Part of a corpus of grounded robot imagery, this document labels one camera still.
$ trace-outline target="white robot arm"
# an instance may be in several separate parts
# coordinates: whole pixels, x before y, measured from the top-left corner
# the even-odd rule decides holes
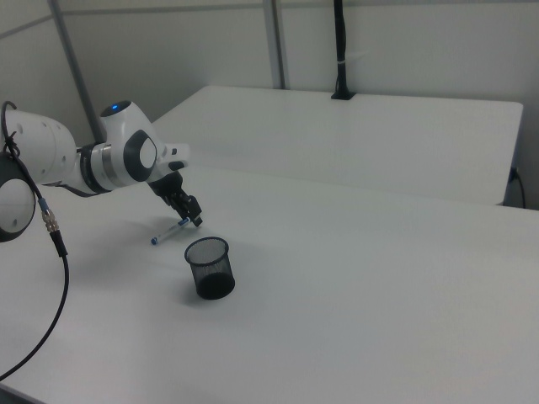
[[[36,183],[63,187],[82,197],[146,182],[167,205],[199,226],[200,207],[182,190],[178,170],[189,159],[186,144],[161,142],[144,113],[131,101],[100,115],[105,143],[75,147],[69,130],[44,116],[7,110],[5,124],[20,159]],[[18,237],[31,222],[35,198],[0,140],[0,242]]]

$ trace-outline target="cable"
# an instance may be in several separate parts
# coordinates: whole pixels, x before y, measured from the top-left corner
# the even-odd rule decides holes
[[[6,124],[6,109],[10,106],[13,109],[16,109],[14,103],[11,103],[9,101],[6,101],[2,105],[2,116],[1,116],[1,125],[2,125],[2,133],[3,138],[5,141],[4,145],[4,152],[6,151],[6,147],[9,149],[9,153],[11,155],[11,158],[19,165],[19,168],[21,172],[23,173],[24,177],[26,178],[28,185],[34,192],[35,196],[38,199],[40,208],[41,208],[41,216],[43,218],[43,221],[45,222],[45,226],[47,228],[47,231],[49,232],[52,242],[54,242],[54,245],[56,247],[56,251],[58,252],[58,256],[61,258],[63,264],[64,264],[64,290],[61,293],[61,299],[60,299],[60,305],[58,306],[58,310],[56,310],[56,314],[54,316],[54,319],[52,320],[52,323],[49,325],[49,328],[47,329],[45,335],[43,338],[37,343],[34,349],[24,357],[23,360],[21,360],[18,364],[16,364],[13,368],[8,370],[3,375],[0,375],[0,381],[4,380],[8,376],[12,375],[14,372],[19,370],[26,362],[28,362],[37,351],[40,350],[40,348],[43,346],[47,338],[51,335],[52,330],[56,326],[56,323],[58,322],[58,319],[60,318],[61,312],[64,308],[64,305],[66,304],[66,298],[67,298],[67,290],[69,289],[69,264],[67,263],[67,250],[66,246],[64,245],[64,241],[61,238],[60,228],[58,227],[58,223],[56,222],[56,218],[52,211],[49,209],[49,206],[41,195],[41,192],[38,190],[37,185],[35,184],[34,180],[30,176],[28,169],[24,165],[23,162],[20,161],[19,155],[20,150],[17,147],[17,143],[14,141],[15,133],[12,133],[10,136],[8,136],[8,126]]]
[[[64,263],[65,283],[64,283],[64,290],[63,290],[63,292],[61,294],[60,305],[58,306],[58,310],[56,311],[56,315],[54,316],[54,320],[52,320],[52,323],[49,326],[49,328],[47,329],[47,332],[45,333],[43,338],[38,342],[38,344],[35,346],[35,348],[32,349],[32,351],[28,355],[26,355],[26,357],[23,360],[21,360],[18,364],[16,364],[13,368],[8,370],[3,375],[0,375],[0,381],[4,380],[6,377],[12,375],[17,370],[19,370],[24,364],[26,364],[26,362],[28,362],[35,355],[35,353],[40,350],[40,348],[43,346],[43,344],[45,343],[47,338],[51,335],[52,330],[56,326],[56,323],[58,322],[58,319],[60,318],[61,311],[63,310],[64,305],[66,304],[67,289],[69,288],[69,264],[67,263],[67,257],[61,257],[61,260]]]
[[[343,31],[344,31],[344,57],[346,57],[346,21],[344,21],[344,15],[343,15]]]
[[[6,101],[2,104],[2,133],[4,141],[6,142],[6,144],[4,145],[4,149],[5,147],[9,149],[9,152],[11,153],[11,158],[19,165],[20,171],[23,173],[32,191],[34,191],[34,194],[37,199],[43,199],[43,196],[41,196],[41,192],[38,190],[37,185],[35,185],[34,180],[32,179],[32,177],[30,177],[28,168],[26,168],[24,163],[21,162],[19,159],[20,150],[17,147],[17,143],[15,143],[15,141],[13,140],[13,137],[15,136],[16,132],[12,133],[11,136],[8,136],[8,126],[6,124],[6,109],[8,105],[13,109],[17,109],[15,104],[11,101]]]
[[[526,208],[526,195],[524,194],[524,185],[522,184],[522,178],[520,178],[520,174],[518,171],[515,171],[515,178],[518,180],[520,184],[520,194],[522,195],[522,209]]]

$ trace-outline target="black mesh cup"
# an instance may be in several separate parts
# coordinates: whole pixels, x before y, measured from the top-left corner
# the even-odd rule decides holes
[[[228,243],[222,238],[205,237],[193,242],[185,250],[185,261],[191,266],[196,293],[202,299],[221,299],[234,289]]]

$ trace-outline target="pen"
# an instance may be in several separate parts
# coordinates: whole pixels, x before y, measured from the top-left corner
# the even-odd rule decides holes
[[[182,221],[179,221],[174,226],[170,227],[163,234],[159,234],[152,239],[152,244],[156,246],[158,243],[162,242],[165,238],[172,236],[176,231],[184,227],[189,223],[189,217],[186,217]]]

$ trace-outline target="table surface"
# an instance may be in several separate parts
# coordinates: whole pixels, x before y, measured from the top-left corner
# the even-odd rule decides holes
[[[521,114],[508,102],[207,87],[155,126],[207,166],[496,205]]]
[[[69,403],[536,403],[539,215],[192,165],[201,228],[144,184],[44,189],[72,283],[7,386]],[[0,245],[0,358],[54,315],[61,262],[39,220]],[[230,244],[236,289],[201,300],[185,248]]]

